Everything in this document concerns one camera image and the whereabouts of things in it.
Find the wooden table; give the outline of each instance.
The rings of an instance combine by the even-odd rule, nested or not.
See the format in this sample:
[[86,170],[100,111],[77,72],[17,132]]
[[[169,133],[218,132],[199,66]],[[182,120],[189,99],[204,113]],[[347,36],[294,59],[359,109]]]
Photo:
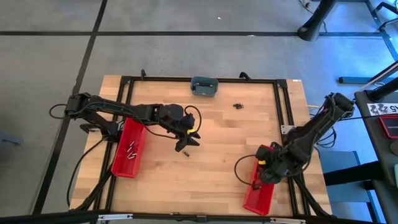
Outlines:
[[[116,100],[121,76],[104,77],[99,96]],[[307,102],[300,80],[288,80],[295,125],[309,119]],[[280,90],[284,119],[287,121]],[[136,179],[117,178],[112,211],[139,213],[257,215],[242,208],[247,185],[234,175],[234,164],[242,156],[254,154],[260,144],[280,142],[275,96],[270,84],[220,83],[214,98],[193,96],[189,82],[135,81],[132,105],[150,103],[194,105],[203,117],[199,147],[184,150],[190,157],[174,151],[175,140],[147,135],[141,168]],[[242,103],[244,109],[232,105]],[[198,115],[192,110],[198,122]],[[101,114],[111,119],[109,114]],[[156,133],[165,134],[159,126]],[[90,133],[85,150],[98,142],[99,132]],[[80,166],[71,208],[79,206],[98,183],[106,143],[86,156]],[[238,174],[249,180],[254,158],[238,165]],[[305,182],[324,210],[331,213],[322,168],[316,151],[304,172]],[[107,185],[100,208],[104,208]],[[303,213],[299,189],[295,188],[298,210]],[[287,181],[275,185],[269,215],[292,216]]]

